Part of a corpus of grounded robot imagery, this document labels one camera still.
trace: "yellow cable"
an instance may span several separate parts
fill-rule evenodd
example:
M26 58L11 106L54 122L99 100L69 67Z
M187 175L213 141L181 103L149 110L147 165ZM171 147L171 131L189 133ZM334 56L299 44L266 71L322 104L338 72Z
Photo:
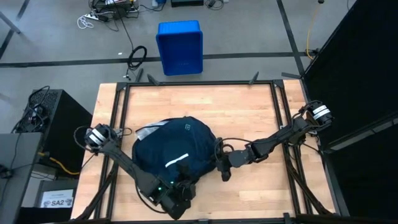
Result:
M317 8L315 9L315 12L313 13L311 25L310 25L310 28L308 29L308 33L307 33L307 49L306 49L306 51L307 51L307 56L308 56L311 60L313 60L313 57L312 57L312 56L310 55L310 53L308 52L308 49L310 48L310 34L311 34L311 30L312 30L312 27L313 27L313 23L315 22L315 17L317 16L317 12L318 12L318 9L319 9L320 5L321 5L321 4L318 4L318 5L317 5Z
M45 154L43 152L38 152L38 155L45 156ZM63 164L60 161L58 161L52 157L49 157L49 159L53 162L56 162L65 172L67 172L70 175L79 175L80 174L80 172L70 172L65 166L63 166Z

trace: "blue plastic bin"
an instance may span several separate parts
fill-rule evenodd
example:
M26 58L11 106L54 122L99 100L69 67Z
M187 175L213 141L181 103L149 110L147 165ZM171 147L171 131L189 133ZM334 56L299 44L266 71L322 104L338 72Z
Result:
M165 75L203 71L203 34L198 21L162 22L156 42Z

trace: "black panel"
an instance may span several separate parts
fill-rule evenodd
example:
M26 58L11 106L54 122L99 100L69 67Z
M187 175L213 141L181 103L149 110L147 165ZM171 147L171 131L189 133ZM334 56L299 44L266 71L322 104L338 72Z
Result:
M398 125L330 155L353 217L398 219Z
M307 69L307 96L336 118L320 133L323 145L397 113L397 8L396 0L357 0Z

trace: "backpack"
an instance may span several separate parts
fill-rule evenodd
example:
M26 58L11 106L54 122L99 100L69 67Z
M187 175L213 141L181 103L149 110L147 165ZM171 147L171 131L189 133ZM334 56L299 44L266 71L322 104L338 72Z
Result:
M216 167L212 160L215 135L207 125L191 116L149 124L136 134L133 162L165 181L195 183Z

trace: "reflective stripe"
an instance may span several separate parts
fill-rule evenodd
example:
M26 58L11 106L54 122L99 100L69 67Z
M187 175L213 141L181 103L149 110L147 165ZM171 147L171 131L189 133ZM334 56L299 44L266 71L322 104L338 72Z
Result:
M93 129L92 132L102 141L105 141L105 137L97 131L97 129Z
M321 111L324 110L324 109L326 109L326 106L325 106L325 105L318 107L317 109L315 109L314 111L312 111L312 113L317 114L317 113L321 112Z
M97 145L99 145L99 146L102 145L102 142L101 142L94 134L91 134L91 135L89 136L89 138L90 138L91 140L93 140Z
M169 165L171 165L171 164L173 164L173 163L176 163L177 161L180 161L180 160L182 160L182 159L184 159L184 158L186 158L186 157L188 157L189 155L188 155L188 153L186 153L186 154L184 154L184 155L182 155L182 156L180 156L180 157L178 157L178 158L176 158L176 159L174 159L174 160L172 160L172 161L170 161L170 162L168 162L168 163L166 163L166 168L169 166Z
M326 110L323 110L323 111L317 113L317 115L315 115L313 118L314 118L314 119L318 119L318 118L322 117L323 115L325 115L325 114L327 114L327 113L330 113L330 110L329 110L329 109L326 109Z

